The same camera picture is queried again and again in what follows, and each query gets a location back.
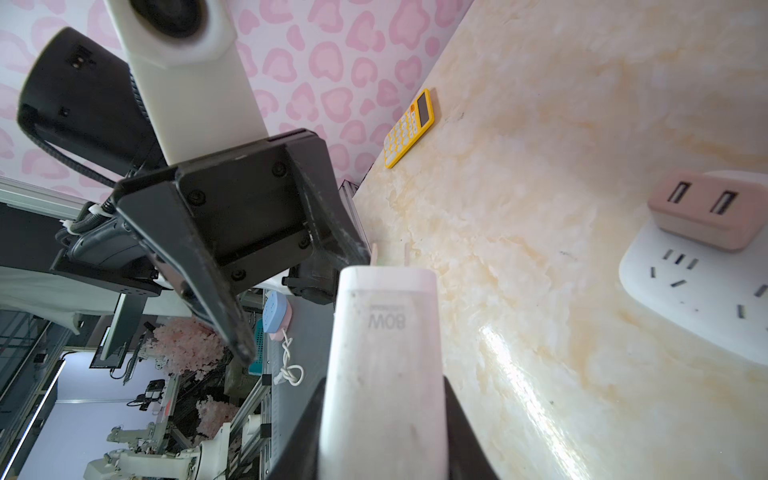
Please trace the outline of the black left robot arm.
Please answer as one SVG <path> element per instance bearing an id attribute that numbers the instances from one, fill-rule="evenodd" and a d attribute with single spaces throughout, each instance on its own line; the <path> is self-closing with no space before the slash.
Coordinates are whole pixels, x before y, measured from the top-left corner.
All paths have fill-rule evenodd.
<path id="1" fill-rule="evenodd" d="M 20 129 L 65 166 L 111 187 L 60 231 L 53 273 L 157 297 L 165 278 L 238 357 L 256 345 L 237 297 L 282 272 L 319 304 L 370 251 L 339 195 L 325 141 L 298 129 L 177 165 L 166 162 L 128 64 L 66 27 L 21 90 Z"/>

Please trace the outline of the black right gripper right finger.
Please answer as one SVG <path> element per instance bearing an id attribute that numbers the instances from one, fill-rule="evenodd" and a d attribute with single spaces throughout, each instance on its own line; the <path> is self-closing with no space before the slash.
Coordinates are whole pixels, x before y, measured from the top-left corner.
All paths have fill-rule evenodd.
<path id="1" fill-rule="evenodd" d="M 462 409 L 449 379 L 444 378 L 448 435 L 448 478 L 451 480 L 497 480 Z"/>

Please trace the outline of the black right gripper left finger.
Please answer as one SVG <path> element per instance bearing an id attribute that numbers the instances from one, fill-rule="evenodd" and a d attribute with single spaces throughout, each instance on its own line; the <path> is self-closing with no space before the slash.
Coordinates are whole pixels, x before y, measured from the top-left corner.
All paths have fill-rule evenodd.
<path id="1" fill-rule="evenodd" d="M 288 440 L 287 446 L 271 468 L 269 480 L 316 480 L 322 410 L 326 379 L 319 381 Z"/>

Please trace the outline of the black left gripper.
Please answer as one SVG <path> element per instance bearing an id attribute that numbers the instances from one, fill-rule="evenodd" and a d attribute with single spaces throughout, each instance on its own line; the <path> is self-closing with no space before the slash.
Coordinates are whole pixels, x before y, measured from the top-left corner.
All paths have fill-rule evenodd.
<path id="1" fill-rule="evenodd" d="M 244 364 L 257 344 L 235 294 L 284 270 L 293 289 L 333 292 L 336 267 L 371 259 L 327 144 L 306 129 L 123 180 L 114 196 L 146 256 Z"/>

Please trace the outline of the white charger plug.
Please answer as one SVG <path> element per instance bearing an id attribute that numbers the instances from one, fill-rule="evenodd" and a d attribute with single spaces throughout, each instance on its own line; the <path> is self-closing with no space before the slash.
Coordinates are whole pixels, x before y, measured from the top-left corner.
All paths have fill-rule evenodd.
<path id="1" fill-rule="evenodd" d="M 445 479 L 437 276 L 410 263 L 340 277 L 318 446 L 321 479 Z"/>

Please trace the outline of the pink charger plug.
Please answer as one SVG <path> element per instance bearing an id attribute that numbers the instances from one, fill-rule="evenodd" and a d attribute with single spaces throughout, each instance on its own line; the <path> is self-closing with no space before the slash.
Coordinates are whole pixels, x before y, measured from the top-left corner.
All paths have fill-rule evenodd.
<path id="1" fill-rule="evenodd" d="M 675 171 L 647 202 L 663 231 L 720 250 L 745 249 L 767 223 L 767 187 L 746 180 Z"/>

